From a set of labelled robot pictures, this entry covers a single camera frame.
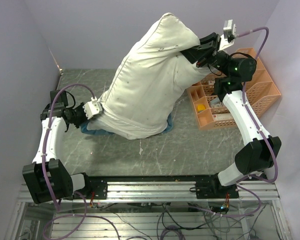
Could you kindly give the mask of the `blue houndstooth bear pillowcase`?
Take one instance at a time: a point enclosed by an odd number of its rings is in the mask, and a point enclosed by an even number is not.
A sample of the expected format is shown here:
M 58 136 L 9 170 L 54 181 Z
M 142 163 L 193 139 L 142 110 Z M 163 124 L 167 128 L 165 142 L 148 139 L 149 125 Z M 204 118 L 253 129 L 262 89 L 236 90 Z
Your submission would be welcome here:
M 149 126 L 129 119 L 120 119 L 105 112 L 82 123 L 79 128 L 83 134 L 87 135 L 105 136 L 116 134 L 128 140 L 137 140 L 170 132 L 173 129 L 173 118 L 168 115 L 164 123 Z

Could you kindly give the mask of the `white pillow insert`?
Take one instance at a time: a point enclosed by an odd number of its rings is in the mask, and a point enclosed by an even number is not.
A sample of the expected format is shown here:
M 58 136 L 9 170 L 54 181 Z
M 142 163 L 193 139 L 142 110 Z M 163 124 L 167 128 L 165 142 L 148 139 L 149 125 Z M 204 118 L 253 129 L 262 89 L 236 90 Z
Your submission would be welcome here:
M 103 113 L 147 126 L 163 124 L 183 92 L 210 73 L 181 54 L 199 43 L 175 15 L 164 14 L 122 60 L 100 97 Z

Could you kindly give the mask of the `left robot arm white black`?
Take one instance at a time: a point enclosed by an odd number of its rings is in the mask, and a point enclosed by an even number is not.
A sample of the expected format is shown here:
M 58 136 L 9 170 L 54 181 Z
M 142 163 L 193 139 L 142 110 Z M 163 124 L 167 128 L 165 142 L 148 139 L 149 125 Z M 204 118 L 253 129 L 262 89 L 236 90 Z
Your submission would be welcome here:
M 22 176 L 35 204 L 52 201 L 42 169 L 42 157 L 45 157 L 45 170 L 56 200 L 71 199 L 75 194 L 86 199 L 92 193 L 92 186 L 86 173 L 70 175 L 61 162 L 63 153 L 62 143 L 69 125 L 79 125 L 84 119 L 80 110 L 84 103 L 77 108 L 69 107 L 67 95 L 69 92 L 54 90 L 50 92 L 50 100 L 55 101 L 54 108 L 49 103 L 40 115 L 42 133 L 37 153 L 31 164 L 22 169 Z

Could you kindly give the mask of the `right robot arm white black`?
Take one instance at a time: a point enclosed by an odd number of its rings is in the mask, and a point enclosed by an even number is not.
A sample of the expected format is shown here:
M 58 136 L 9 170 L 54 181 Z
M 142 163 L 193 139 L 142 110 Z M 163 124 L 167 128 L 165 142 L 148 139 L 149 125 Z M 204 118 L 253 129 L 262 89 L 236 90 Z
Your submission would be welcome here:
M 220 36 L 215 32 L 200 39 L 200 43 L 182 50 L 181 54 L 196 68 L 215 68 L 214 94 L 227 108 L 235 121 L 244 147 L 235 155 L 234 163 L 217 173 L 210 186 L 211 194 L 223 197 L 232 186 L 248 177 L 260 179 L 258 172 L 274 168 L 273 183 L 278 177 L 277 156 L 282 142 L 272 136 L 261 124 L 248 101 L 246 83 L 253 79 L 257 70 L 257 57 L 245 52 L 226 53 L 221 43 L 233 43 L 234 35 Z

